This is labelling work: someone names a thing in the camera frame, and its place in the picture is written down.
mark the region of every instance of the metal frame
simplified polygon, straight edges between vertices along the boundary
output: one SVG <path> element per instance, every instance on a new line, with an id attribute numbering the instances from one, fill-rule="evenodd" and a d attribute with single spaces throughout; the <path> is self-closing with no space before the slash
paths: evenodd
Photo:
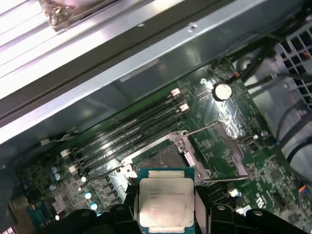
<path id="1" fill-rule="evenodd" d="M 128 30 L 0 100 L 2 155 L 16 155 L 43 137 L 74 126 L 82 130 L 93 126 L 211 61 L 233 44 L 239 46 L 251 32 L 272 28 L 273 22 L 299 6 L 297 0 L 217 2 L 185 0 L 145 21 L 143 27 Z M 141 13 L 153 12 L 153 4 L 140 8 Z M 107 49 L 128 43 L 131 35 L 136 35 L 134 47 L 127 44 L 119 54 L 111 50 L 108 55 Z"/>

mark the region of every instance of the green circuit board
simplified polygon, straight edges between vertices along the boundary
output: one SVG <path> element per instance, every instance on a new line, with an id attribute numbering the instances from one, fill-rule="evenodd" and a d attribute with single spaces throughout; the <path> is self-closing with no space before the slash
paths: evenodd
<path id="1" fill-rule="evenodd" d="M 309 232 L 310 202 L 299 197 L 297 179 L 283 155 L 276 151 L 274 138 L 244 83 L 238 78 L 229 83 L 233 72 L 230 65 L 206 65 L 69 139 L 21 170 L 19 177 L 36 226 L 45 226 L 54 222 L 55 215 L 90 208 L 94 203 L 100 213 L 111 204 L 122 202 L 128 183 L 120 173 L 123 159 L 169 133 L 187 134 L 217 124 L 219 128 L 207 127 L 188 139 L 210 180 L 228 178 L 222 185 L 241 193 L 231 205 L 241 210 L 266 209 Z M 217 101 L 213 89 L 226 82 L 232 96 Z M 176 89 L 179 94 L 172 95 Z M 184 104 L 188 109 L 180 108 Z M 253 141 L 246 143 L 250 136 Z M 169 140 L 154 145 L 133 158 L 131 166 L 134 169 L 155 155 L 158 158 L 154 163 L 159 163 L 166 156 L 162 150 L 168 147 L 172 147 Z M 216 185 L 210 180 L 203 186 Z M 92 198 L 86 199 L 87 192 L 92 193 Z"/>

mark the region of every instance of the cable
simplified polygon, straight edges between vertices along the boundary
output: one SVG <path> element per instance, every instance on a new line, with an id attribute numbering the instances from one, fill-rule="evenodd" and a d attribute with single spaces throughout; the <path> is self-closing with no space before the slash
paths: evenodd
<path id="1" fill-rule="evenodd" d="M 13 170 L 15 169 L 16 165 L 18 165 L 19 161 L 21 158 L 23 158 L 23 156 L 29 155 L 30 153 L 32 153 L 33 151 L 35 151 L 36 149 L 40 148 L 41 146 L 44 145 L 48 145 L 51 142 L 63 142 L 65 140 L 67 140 L 67 138 L 69 136 L 71 136 L 72 134 L 75 133 L 62 133 L 62 134 L 58 134 L 56 136 L 52 136 L 50 138 L 46 138 L 41 140 L 40 142 L 37 142 L 36 144 L 33 144 L 32 146 L 30 146 L 29 148 L 27 148 L 26 150 L 24 150 L 22 153 L 20 153 L 19 155 L 17 155 L 12 161 L 11 163 L 9 163 L 9 167 L 13 168 Z"/>
<path id="2" fill-rule="evenodd" d="M 291 163 L 293 157 L 299 152 L 299 150 L 303 149 L 304 147 L 312 145 L 312 136 L 308 137 L 304 142 L 297 145 L 288 155 L 287 161 L 288 163 Z"/>
<path id="3" fill-rule="evenodd" d="M 312 75 L 310 74 L 302 74 L 302 75 L 299 75 L 299 74 L 291 74 L 291 73 L 279 73 L 277 74 L 278 77 L 289 77 L 289 78 L 292 78 L 292 79 L 295 79 L 295 80 L 302 80 L 304 82 L 311 82 L 312 80 Z M 272 75 L 271 76 L 268 76 L 268 77 L 265 77 L 263 78 L 262 80 L 256 82 L 256 83 L 253 83 L 253 84 L 250 84 L 250 85 L 246 85 L 246 88 L 247 89 L 253 89 L 255 87 L 258 87 L 260 85 L 263 85 L 263 84 L 266 84 L 266 83 L 269 83 L 270 81 L 272 81 Z"/>
<path id="4" fill-rule="evenodd" d="M 298 108 L 300 108 L 303 104 L 306 104 L 304 99 L 301 99 L 300 101 L 298 101 L 297 103 L 295 103 L 294 105 L 292 105 L 291 107 L 289 107 L 282 115 L 281 119 L 278 122 L 278 126 L 277 126 L 277 130 L 276 130 L 276 139 L 280 140 L 280 134 L 282 131 L 282 127 L 283 124 L 288 116 L 288 114 L 292 111 L 292 110 L 296 110 Z"/>
<path id="5" fill-rule="evenodd" d="M 246 85 L 246 88 L 247 89 L 253 89 L 253 88 L 258 87 L 262 84 L 266 84 L 266 83 L 270 82 L 272 79 L 273 79 L 272 76 L 264 77 L 262 80 L 259 80 L 256 83 Z"/>
<path id="6" fill-rule="evenodd" d="M 312 120 L 312 111 L 305 114 L 281 139 L 279 148 L 282 149 L 301 129 L 303 129 Z"/>
<path id="7" fill-rule="evenodd" d="M 281 26 L 279 29 L 273 32 L 273 35 L 278 36 L 278 37 L 286 37 L 289 34 L 295 32 L 297 29 L 299 29 L 305 22 L 305 17 L 307 16 L 307 12 L 301 11 L 296 15 L 295 18 L 290 18 L 286 21 L 286 23 Z M 259 53 L 255 56 L 255 58 L 252 60 L 252 62 L 249 64 L 247 69 L 243 72 L 241 76 L 241 80 L 245 83 L 259 68 L 259 66 L 262 64 L 264 59 L 268 57 L 272 52 L 274 51 L 274 47 L 279 42 L 279 40 L 269 38 L 266 41 L 264 39 L 260 39 L 258 41 L 255 41 L 249 45 L 247 45 L 245 48 L 236 51 L 232 55 L 230 55 L 231 61 L 234 61 L 237 58 L 242 57 L 241 53 L 245 53 L 246 50 L 247 52 L 254 51 L 256 48 L 254 48 L 255 45 L 258 46 L 259 42 L 260 45 L 265 44 L 263 46 Z"/>
<path id="8" fill-rule="evenodd" d="M 277 77 L 277 78 L 273 79 L 271 82 L 267 83 L 261 89 L 259 89 L 259 90 L 255 91 L 255 92 L 253 92 L 252 94 L 250 94 L 250 97 L 251 98 L 255 98 L 256 96 L 259 96 L 260 94 L 262 94 L 262 93 L 270 90 L 274 86 L 278 85 L 282 81 L 283 81 L 283 77 Z"/>
<path id="9" fill-rule="evenodd" d="M 308 187 L 307 187 L 306 185 L 304 185 L 304 186 L 302 186 L 302 187 L 298 190 L 298 192 L 304 193 L 304 192 L 307 192 L 308 190 L 309 190 Z"/>

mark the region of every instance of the ram slot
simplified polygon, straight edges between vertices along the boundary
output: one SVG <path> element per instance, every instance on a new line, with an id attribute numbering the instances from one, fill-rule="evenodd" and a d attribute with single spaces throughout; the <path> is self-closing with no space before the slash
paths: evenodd
<path id="1" fill-rule="evenodd" d="M 162 132 L 163 130 L 166 130 L 172 126 L 174 126 L 175 124 L 179 123 L 181 121 L 181 118 L 179 118 L 178 116 L 175 116 L 173 121 L 170 121 L 167 124 L 161 124 L 162 127 L 159 127 L 158 132 Z M 150 134 L 148 134 L 147 136 L 145 136 L 144 138 L 140 138 L 138 139 L 138 141 L 135 142 L 135 144 L 137 146 L 133 146 L 133 145 L 129 145 L 126 149 L 122 149 L 122 150 L 118 150 L 115 153 L 105 157 L 102 160 L 97 161 L 94 164 L 91 164 L 88 168 L 86 168 L 86 172 L 95 170 L 101 166 L 103 166 L 104 164 L 106 164 L 107 162 L 123 155 L 123 154 L 130 154 L 131 152 L 137 151 L 141 148 L 143 148 L 144 146 L 146 146 L 147 144 L 150 143 L 150 141 L 155 139 L 155 132 L 151 132 Z"/>
<path id="2" fill-rule="evenodd" d="M 158 124 L 162 124 L 163 122 L 173 118 L 173 116 L 176 115 L 175 111 L 176 109 L 173 109 L 170 112 L 158 114 L 156 117 L 151 119 L 147 125 L 142 126 L 140 132 L 131 133 L 127 136 L 127 138 L 123 139 L 121 142 L 114 143 L 100 151 L 97 150 L 93 156 L 85 159 L 85 164 L 93 162 L 97 158 L 107 154 L 108 152 L 113 151 L 114 149 L 121 150 L 122 147 L 128 147 L 129 144 L 133 145 L 135 141 L 137 141 L 139 138 L 145 137 L 145 135 L 150 134 L 150 132 L 154 133 L 153 129 L 155 129 Z"/>
<path id="3" fill-rule="evenodd" d="M 118 143 L 119 141 L 124 140 L 127 137 L 130 137 L 131 135 L 135 134 L 138 131 L 141 131 L 141 128 L 148 124 L 152 118 L 155 118 L 155 116 L 161 116 L 163 114 L 166 114 L 168 112 L 174 112 L 178 110 L 178 107 L 182 105 L 183 102 L 180 102 L 176 104 L 175 106 L 163 106 L 161 109 L 155 109 L 155 111 L 150 112 L 146 116 L 144 116 L 142 119 L 138 119 L 137 122 L 130 126 L 122 126 L 120 129 L 118 129 L 118 132 L 114 132 L 113 135 L 107 136 L 106 138 L 103 137 L 102 141 L 93 144 L 91 147 L 83 150 L 78 151 L 78 153 L 83 154 L 83 157 L 87 157 L 89 154 L 93 154 L 94 151 L 99 150 L 100 148 L 105 147 L 105 145 L 109 145 L 109 143 Z"/>
<path id="4" fill-rule="evenodd" d="M 127 126 L 128 124 L 135 122 L 135 120 L 137 118 L 140 118 L 141 116 L 145 116 L 148 112 L 153 111 L 156 108 L 161 108 L 162 106 L 166 106 L 172 102 L 175 102 L 179 96 L 180 95 L 175 95 L 175 96 L 169 95 L 169 96 L 163 97 L 163 98 L 153 102 L 151 105 L 143 108 L 142 110 L 140 110 L 134 114 L 129 115 L 125 119 L 122 119 L 120 122 L 114 124 L 113 126 L 109 127 L 108 129 L 106 129 L 102 132 L 99 132 L 98 134 L 96 134 L 92 138 L 82 142 L 81 145 L 83 145 L 83 147 L 86 147 L 86 146 L 88 147 L 88 145 L 90 145 L 90 144 L 92 145 L 97 140 L 101 139 L 103 136 L 118 131 L 120 129 L 121 125 Z"/>

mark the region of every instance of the mounting hole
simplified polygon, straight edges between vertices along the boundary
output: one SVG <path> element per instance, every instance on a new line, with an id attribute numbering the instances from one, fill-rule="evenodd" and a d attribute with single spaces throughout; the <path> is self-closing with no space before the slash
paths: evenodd
<path id="1" fill-rule="evenodd" d="M 195 23 L 190 23 L 190 24 L 189 24 L 189 29 L 188 29 L 188 31 L 189 31 L 189 32 L 193 32 L 196 28 L 197 28 L 197 24 L 195 24 Z"/>

